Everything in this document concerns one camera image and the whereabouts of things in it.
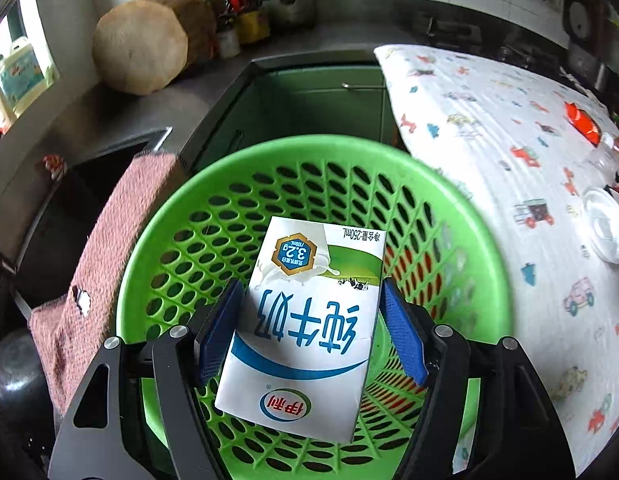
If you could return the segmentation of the white green milk carton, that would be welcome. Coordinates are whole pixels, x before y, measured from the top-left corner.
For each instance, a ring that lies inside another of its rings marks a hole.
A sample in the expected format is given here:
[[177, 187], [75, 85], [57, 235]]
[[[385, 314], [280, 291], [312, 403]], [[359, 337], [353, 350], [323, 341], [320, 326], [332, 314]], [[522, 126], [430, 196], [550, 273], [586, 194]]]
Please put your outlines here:
[[215, 408], [352, 441], [377, 324], [381, 230], [274, 217], [219, 376]]

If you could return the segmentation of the white plastic cup lid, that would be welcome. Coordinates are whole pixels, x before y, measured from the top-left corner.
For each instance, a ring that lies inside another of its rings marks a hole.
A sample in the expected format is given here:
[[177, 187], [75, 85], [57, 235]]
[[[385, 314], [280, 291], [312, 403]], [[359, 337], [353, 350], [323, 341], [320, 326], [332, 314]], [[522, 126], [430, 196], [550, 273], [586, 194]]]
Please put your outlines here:
[[595, 253], [619, 266], [619, 202], [604, 188], [587, 188], [583, 206]]

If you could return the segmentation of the orange Ovaltine snack packet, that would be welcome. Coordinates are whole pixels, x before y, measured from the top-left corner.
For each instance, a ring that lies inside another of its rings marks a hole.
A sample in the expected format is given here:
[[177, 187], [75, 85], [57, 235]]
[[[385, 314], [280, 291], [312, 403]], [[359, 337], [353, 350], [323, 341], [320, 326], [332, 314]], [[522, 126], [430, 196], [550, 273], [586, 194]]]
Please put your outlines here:
[[564, 103], [565, 114], [569, 123], [591, 144], [598, 146], [601, 141], [601, 130], [586, 110], [576, 103]]

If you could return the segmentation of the pink towel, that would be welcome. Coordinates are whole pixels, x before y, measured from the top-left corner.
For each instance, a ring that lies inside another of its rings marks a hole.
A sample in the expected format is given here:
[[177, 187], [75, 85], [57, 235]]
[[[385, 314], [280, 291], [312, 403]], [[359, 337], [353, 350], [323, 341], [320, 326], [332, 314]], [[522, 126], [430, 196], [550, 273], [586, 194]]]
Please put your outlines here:
[[32, 310], [28, 327], [60, 415], [110, 335], [120, 283], [140, 234], [186, 179], [175, 154], [134, 156], [96, 220], [67, 293]]

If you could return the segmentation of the black pot lid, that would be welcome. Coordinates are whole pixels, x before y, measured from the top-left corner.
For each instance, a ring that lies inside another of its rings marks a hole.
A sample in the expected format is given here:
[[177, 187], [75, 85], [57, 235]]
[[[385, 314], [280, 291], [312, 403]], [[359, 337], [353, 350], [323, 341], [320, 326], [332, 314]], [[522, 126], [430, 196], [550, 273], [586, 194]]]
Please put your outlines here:
[[0, 412], [16, 428], [53, 428], [46, 376], [27, 328], [0, 340]]

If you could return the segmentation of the green plastic basket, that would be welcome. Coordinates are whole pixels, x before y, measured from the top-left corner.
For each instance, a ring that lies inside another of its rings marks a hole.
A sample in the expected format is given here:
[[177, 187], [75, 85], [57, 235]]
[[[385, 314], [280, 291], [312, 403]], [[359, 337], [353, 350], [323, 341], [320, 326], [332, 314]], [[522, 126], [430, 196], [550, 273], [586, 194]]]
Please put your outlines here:
[[336, 356], [364, 328], [355, 304], [307, 291], [296, 270], [345, 296], [388, 278], [473, 340], [512, 330], [503, 258], [469, 200], [413, 156], [349, 136], [270, 141], [202, 164], [150, 221], [126, 268], [117, 336], [152, 341], [215, 304], [231, 281], [274, 271], [248, 326]]

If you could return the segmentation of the patterned white tablecloth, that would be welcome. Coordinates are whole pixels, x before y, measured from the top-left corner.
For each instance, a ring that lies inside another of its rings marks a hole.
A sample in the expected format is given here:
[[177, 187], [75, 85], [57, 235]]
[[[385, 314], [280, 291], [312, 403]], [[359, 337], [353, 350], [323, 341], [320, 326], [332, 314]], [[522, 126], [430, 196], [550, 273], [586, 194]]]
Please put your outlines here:
[[375, 49], [410, 154], [471, 200], [507, 264], [515, 337], [555, 402], [575, 469], [619, 430], [619, 266], [603, 260], [587, 209], [605, 178], [567, 119], [602, 109], [507, 63], [425, 46]]

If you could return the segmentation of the green cabinet drawer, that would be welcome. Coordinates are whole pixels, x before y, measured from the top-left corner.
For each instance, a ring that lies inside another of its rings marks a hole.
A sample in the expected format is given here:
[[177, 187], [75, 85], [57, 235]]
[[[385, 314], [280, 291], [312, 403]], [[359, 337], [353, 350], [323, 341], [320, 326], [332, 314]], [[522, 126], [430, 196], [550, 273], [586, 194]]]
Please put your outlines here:
[[288, 136], [338, 134], [399, 144], [389, 92], [378, 66], [332, 65], [256, 75], [220, 113], [207, 118], [191, 171], [236, 151]]

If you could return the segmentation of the detergent bottle on windowsill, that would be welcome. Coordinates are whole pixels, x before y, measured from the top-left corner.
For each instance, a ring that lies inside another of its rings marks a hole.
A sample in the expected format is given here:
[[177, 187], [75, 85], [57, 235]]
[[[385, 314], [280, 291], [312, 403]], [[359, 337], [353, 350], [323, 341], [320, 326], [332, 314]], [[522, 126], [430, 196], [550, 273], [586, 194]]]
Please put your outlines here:
[[0, 52], [0, 86], [16, 117], [20, 117], [51, 83], [48, 71], [40, 65], [27, 37], [18, 37], [8, 50]]

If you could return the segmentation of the round wooden chopping block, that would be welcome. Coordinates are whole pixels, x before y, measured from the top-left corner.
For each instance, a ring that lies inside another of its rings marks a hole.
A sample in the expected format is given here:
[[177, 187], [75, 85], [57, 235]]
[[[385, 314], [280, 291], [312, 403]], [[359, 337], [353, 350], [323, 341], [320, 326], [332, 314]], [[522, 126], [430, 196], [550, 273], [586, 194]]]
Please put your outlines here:
[[206, 0], [129, 0], [101, 16], [92, 59], [111, 88], [147, 96], [214, 56], [216, 18]]

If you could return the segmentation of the small white jar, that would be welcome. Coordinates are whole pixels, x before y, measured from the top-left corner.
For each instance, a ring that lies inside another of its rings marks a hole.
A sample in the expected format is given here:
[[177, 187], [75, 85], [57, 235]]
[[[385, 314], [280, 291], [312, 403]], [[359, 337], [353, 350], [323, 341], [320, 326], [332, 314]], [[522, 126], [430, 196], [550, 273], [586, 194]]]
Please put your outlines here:
[[217, 25], [219, 56], [223, 60], [235, 58], [241, 53], [236, 26], [232, 20], [219, 21]]

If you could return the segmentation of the black gas stove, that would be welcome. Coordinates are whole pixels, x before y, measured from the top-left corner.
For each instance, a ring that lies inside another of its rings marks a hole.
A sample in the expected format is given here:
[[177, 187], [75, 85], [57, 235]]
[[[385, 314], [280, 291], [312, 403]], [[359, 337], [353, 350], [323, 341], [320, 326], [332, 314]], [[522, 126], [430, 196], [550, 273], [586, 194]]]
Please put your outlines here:
[[480, 55], [526, 70], [556, 72], [567, 59], [565, 47], [500, 18], [471, 23], [420, 13], [416, 23], [430, 47]]

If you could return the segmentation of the black rice cooker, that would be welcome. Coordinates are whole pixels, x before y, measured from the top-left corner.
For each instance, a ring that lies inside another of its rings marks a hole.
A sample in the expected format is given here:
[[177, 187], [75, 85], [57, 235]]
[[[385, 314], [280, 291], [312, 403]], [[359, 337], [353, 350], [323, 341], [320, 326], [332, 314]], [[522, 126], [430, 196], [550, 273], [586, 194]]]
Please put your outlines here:
[[611, 70], [597, 53], [597, 26], [587, 0], [563, 0], [562, 26], [569, 36], [567, 64], [598, 92], [604, 92]]

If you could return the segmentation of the oil bottle with yellow label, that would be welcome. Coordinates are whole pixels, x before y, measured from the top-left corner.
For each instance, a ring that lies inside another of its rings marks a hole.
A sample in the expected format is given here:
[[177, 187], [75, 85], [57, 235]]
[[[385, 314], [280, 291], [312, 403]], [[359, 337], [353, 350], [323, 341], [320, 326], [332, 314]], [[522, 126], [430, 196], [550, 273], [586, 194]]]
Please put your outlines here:
[[267, 14], [262, 0], [227, 0], [236, 22], [236, 34], [241, 46], [251, 46], [270, 37]]

